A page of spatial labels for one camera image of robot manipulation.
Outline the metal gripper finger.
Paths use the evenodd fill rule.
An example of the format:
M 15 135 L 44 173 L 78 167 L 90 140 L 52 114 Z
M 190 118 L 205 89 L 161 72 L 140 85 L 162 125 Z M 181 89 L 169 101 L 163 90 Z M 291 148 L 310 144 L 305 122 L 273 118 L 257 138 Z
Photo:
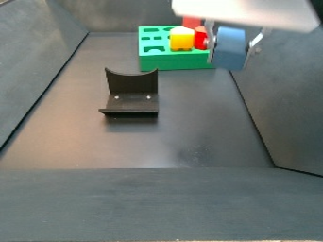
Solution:
M 261 42 L 271 33 L 271 28 L 263 27 L 259 34 L 255 36 L 255 38 L 249 42 L 247 48 L 246 48 L 246 58 L 250 59 L 253 55 L 259 53 L 262 51 L 261 48 Z
M 205 27 L 206 27 L 206 31 L 207 31 L 207 46 L 210 49 L 207 61 L 213 62 L 214 51 L 215 51 L 215 47 L 217 47 L 217 43 L 218 43 L 218 37 L 215 34 L 215 21 L 211 19 L 207 19 L 205 22 Z

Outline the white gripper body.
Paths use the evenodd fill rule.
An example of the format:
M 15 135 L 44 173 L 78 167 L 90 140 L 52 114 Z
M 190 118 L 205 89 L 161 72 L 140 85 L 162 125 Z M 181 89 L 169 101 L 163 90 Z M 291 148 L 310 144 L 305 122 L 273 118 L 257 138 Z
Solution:
M 321 20 L 310 0 L 173 0 L 178 16 L 309 33 Z

